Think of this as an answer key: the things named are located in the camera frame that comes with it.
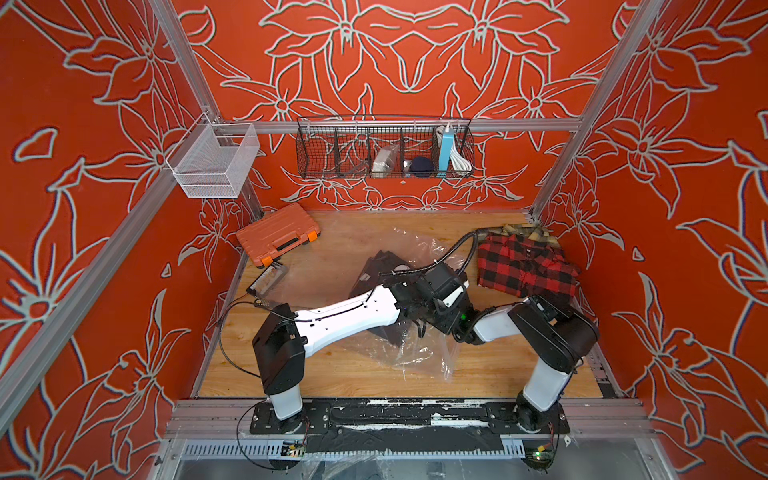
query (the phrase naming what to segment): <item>metal grate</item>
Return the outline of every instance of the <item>metal grate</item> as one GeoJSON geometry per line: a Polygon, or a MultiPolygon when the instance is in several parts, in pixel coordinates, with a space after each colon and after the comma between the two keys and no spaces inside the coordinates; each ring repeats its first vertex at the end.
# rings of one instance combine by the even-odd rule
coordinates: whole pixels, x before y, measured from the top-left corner
{"type": "MultiPolygon", "coordinates": [[[[282,456],[280,451],[283,442],[293,443],[291,440],[267,440],[267,439],[242,439],[240,444],[245,453],[254,460],[266,460],[269,458],[285,458],[295,460],[296,457],[282,456]]],[[[315,452],[304,455],[305,458],[332,462],[355,455],[373,455],[377,458],[389,460],[503,460],[509,458],[524,458],[525,448],[523,441],[518,439],[502,439],[503,450],[483,451],[480,449],[457,452],[393,452],[392,450],[368,451],[355,450],[349,452],[315,452]]],[[[234,440],[187,440],[184,448],[186,458],[243,458],[237,443],[234,440]]]]}
{"type": "Polygon", "coordinates": [[[301,117],[296,134],[296,162],[303,178],[457,178],[475,169],[475,139],[466,118],[404,118],[377,116],[301,117]],[[466,170],[437,170],[440,156],[437,128],[455,128],[454,145],[471,165],[466,170]],[[376,155],[384,148],[398,148],[397,161],[387,174],[372,172],[376,155]],[[426,157],[433,170],[418,176],[405,171],[404,161],[426,157]]]}

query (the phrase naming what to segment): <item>black wire basket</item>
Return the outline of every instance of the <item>black wire basket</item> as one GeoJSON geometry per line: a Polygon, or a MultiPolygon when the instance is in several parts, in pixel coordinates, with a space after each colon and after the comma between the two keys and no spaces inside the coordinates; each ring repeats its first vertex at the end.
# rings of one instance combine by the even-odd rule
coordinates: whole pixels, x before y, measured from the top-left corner
{"type": "Polygon", "coordinates": [[[296,120],[296,161],[303,178],[460,178],[475,171],[475,139],[471,119],[405,117],[398,115],[340,115],[296,120]],[[454,131],[454,146],[463,157],[439,170],[441,127],[454,131]],[[382,149],[395,158],[391,169],[376,171],[382,149]],[[413,170],[411,163],[417,157],[413,170]]]}

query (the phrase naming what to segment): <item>white cable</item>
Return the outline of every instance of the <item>white cable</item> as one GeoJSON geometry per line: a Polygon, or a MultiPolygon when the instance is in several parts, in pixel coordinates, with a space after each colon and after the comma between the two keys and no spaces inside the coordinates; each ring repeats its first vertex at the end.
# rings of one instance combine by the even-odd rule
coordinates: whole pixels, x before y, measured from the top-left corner
{"type": "MultiPolygon", "coordinates": [[[[437,134],[437,145],[438,147],[442,147],[442,135],[446,128],[450,128],[450,125],[443,126],[440,125],[437,127],[437,130],[435,130],[435,133],[437,134]]],[[[456,143],[451,145],[451,165],[453,166],[453,170],[456,171],[470,171],[472,169],[472,164],[469,163],[469,161],[462,157],[458,151],[456,150],[456,143]]]]}

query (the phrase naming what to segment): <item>red plaid shirt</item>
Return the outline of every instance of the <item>red plaid shirt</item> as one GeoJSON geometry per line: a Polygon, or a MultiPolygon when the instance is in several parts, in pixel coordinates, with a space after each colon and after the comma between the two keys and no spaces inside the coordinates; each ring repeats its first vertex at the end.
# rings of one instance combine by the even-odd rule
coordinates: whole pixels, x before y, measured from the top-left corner
{"type": "Polygon", "coordinates": [[[478,284],[523,298],[547,294],[568,303],[576,294],[579,269],[563,250],[522,235],[488,235],[478,248],[478,284]]]}

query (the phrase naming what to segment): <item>small electronic device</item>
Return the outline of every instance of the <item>small electronic device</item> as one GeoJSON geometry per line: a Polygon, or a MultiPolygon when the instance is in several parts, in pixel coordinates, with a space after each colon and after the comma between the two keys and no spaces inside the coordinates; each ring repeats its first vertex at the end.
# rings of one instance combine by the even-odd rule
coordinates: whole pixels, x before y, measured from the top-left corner
{"type": "Polygon", "coordinates": [[[245,291],[251,296],[262,299],[273,286],[277,285],[277,282],[283,279],[286,273],[288,273],[287,266],[280,262],[272,262],[245,291]]]}

